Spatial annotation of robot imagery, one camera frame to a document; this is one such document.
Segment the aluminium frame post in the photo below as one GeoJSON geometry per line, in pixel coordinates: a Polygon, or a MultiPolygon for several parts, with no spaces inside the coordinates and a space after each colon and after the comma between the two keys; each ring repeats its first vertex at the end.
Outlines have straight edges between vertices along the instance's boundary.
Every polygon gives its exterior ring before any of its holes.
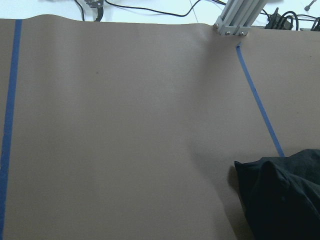
{"type": "Polygon", "coordinates": [[[267,0],[228,0],[213,27],[222,36],[246,36],[267,0]]]}

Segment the metal clamp on desk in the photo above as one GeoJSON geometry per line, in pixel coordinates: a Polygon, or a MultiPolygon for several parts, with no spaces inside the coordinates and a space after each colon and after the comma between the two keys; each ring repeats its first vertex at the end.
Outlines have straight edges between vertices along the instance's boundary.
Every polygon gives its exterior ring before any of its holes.
{"type": "Polygon", "coordinates": [[[97,10],[97,17],[95,22],[100,22],[104,15],[104,0],[84,0],[84,2],[91,8],[97,10]]]}

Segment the black graphic t-shirt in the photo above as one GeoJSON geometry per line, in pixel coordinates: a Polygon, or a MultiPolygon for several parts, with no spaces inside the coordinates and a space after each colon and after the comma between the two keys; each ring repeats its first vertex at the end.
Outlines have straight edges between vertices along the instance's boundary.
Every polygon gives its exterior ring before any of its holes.
{"type": "Polygon", "coordinates": [[[320,238],[320,151],[234,163],[245,217],[256,240],[320,238]]]}

